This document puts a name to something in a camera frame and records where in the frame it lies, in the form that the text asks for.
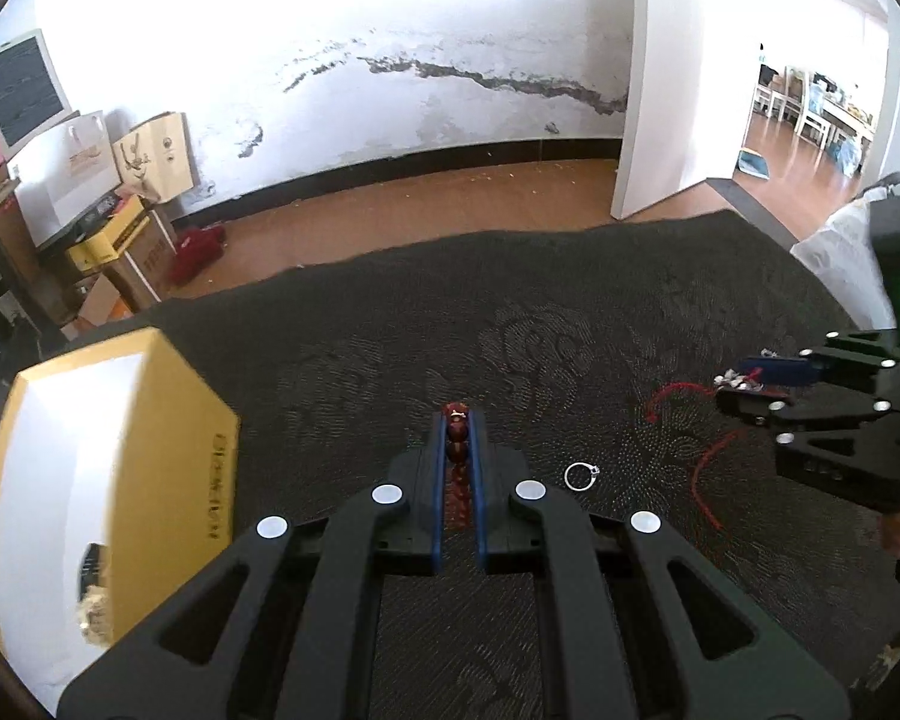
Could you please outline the black gold wrist watch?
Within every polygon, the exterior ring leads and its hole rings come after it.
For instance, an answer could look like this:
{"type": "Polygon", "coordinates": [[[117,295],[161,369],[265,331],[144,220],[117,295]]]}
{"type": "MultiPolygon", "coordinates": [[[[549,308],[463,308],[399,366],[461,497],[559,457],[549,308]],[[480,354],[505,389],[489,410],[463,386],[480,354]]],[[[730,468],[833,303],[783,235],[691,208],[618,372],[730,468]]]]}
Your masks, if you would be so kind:
{"type": "Polygon", "coordinates": [[[112,599],[109,587],[109,553],[103,544],[91,543],[80,561],[77,581],[77,625],[92,645],[113,642],[112,599]]]}

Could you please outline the white patterned pillow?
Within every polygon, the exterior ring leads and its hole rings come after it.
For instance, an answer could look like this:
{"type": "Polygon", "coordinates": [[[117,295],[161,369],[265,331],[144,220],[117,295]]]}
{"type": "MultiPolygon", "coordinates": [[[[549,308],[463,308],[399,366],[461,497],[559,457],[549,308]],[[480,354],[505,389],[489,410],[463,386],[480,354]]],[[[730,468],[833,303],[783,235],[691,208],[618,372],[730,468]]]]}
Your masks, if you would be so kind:
{"type": "Polygon", "coordinates": [[[792,245],[790,254],[823,283],[857,327],[896,327],[877,257],[871,249],[867,199],[855,199],[841,206],[820,229],[792,245]]]}

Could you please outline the black patterned table cloth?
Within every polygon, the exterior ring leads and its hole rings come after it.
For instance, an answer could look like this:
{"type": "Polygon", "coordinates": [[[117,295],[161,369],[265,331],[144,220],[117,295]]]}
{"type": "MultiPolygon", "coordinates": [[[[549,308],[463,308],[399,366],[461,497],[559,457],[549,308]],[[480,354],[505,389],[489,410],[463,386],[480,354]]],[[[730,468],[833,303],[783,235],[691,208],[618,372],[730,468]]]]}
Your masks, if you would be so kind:
{"type": "Polygon", "coordinates": [[[144,310],[237,411],[235,541],[333,515],[447,418],[442,567],[382,585],[361,718],[549,718],[535,584],[489,574],[471,517],[468,416],[585,511],[653,512],[845,689],[900,718],[900,621],[878,512],[777,472],[775,431],[715,405],[761,353],[855,332],[804,266],[729,211],[560,234],[483,232],[144,310]]]}

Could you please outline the yellow cardboard box white inside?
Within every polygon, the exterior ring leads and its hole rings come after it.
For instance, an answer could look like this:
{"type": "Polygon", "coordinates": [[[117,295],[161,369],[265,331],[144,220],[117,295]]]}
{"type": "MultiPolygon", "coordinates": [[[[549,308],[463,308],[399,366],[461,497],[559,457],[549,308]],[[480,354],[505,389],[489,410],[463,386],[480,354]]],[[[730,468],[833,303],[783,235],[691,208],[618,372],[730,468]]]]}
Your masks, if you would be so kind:
{"type": "Polygon", "coordinates": [[[238,431],[155,328],[16,377],[0,421],[0,652],[45,710],[229,546],[238,431]],[[109,647],[77,625],[91,543],[109,553],[109,647]]]}

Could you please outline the white chair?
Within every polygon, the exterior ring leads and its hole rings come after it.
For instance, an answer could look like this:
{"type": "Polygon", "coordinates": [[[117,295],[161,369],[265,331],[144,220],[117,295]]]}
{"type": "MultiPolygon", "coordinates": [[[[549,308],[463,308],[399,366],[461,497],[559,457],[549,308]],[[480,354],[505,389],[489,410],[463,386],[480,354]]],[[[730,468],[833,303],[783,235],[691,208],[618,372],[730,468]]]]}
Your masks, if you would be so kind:
{"type": "Polygon", "coordinates": [[[803,109],[803,72],[785,67],[774,70],[763,64],[759,68],[758,84],[752,98],[752,110],[768,119],[790,121],[800,119],[803,109]]]}

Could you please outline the brown cardboard carton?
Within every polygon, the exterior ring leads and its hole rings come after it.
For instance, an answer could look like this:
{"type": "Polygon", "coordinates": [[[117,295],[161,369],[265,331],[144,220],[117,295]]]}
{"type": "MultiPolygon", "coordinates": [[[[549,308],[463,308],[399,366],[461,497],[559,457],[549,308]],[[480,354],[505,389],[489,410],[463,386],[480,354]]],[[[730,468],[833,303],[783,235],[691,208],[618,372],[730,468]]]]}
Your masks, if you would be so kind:
{"type": "Polygon", "coordinates": [[[172,285],[169,270],[175,257],[175,238],[170,227],[155,210],[146,211],[146,219],[130,240],[121,247],[118,259],[87,275],[105,275],[118,289],[123,301],[137,314],[169,299],[172,285]]]}

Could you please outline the red bag on floor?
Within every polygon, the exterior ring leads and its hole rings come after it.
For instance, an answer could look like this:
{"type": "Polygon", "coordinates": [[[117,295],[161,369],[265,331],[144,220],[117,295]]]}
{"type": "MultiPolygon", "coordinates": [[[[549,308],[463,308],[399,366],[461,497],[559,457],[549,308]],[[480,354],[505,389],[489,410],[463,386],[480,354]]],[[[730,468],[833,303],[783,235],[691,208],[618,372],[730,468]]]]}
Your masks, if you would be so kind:
{"type": "Polygon", "coordinates": [[[198,277],[206,266],[224,255],[227,232],[222,223],[206,227],[188,227],[178,236],[175,257],[169,270],[173,286],[185,286],[198,277]]]}

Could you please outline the yellow flat box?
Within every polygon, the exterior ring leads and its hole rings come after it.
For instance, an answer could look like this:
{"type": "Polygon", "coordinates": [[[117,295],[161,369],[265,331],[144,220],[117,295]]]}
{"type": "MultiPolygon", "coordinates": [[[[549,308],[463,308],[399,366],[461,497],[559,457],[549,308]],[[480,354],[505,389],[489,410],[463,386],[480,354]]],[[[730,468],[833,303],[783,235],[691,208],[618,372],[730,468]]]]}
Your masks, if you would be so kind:
{"type": "Polygon", "coordinates": [[[146,207],[139,195],[121,197],[102,224],[91,234],[66,249],[66,262],[79,271],[91,273],[118,259],[121,247],[146,219],[146,207]]]}

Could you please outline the brown paper shopping bag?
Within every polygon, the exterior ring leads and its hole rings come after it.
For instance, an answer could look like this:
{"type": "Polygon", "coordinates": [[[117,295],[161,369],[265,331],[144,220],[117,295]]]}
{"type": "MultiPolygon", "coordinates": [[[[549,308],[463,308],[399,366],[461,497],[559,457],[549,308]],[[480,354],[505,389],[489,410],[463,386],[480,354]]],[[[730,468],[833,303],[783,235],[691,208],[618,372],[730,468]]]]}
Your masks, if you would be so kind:
{"type": "Polygon", "coordinates": [[[121,183],[142,200],[167,203],[194,187],[190,138],[182,112],[142,122],[112,145],[121,183]]]}

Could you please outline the white paper shopping bag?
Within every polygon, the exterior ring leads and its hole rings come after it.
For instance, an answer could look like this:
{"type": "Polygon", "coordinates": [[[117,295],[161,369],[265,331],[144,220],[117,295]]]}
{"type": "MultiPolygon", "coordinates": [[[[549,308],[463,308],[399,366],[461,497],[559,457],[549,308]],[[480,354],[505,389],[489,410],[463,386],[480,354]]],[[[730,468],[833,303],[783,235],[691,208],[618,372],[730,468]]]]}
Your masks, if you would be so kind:
{"type": "Polygon", "coordinates": [[[119,184],[103,112],[71,117],[37,135],[9,163],[16,199],[37,249],[56,239],[119,184]]]}

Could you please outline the white framed monitor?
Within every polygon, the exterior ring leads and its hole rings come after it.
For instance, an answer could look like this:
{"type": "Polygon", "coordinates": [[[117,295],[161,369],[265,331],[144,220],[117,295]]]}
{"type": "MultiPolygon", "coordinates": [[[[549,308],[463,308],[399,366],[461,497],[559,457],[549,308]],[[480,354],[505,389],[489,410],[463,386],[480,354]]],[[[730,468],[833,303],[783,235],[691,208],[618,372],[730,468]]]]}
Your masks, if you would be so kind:
{"type": "Polygon", "coordinates": [[[6,160],[73,114],[40,29],[0,46],[0,143],[6,160]]]}

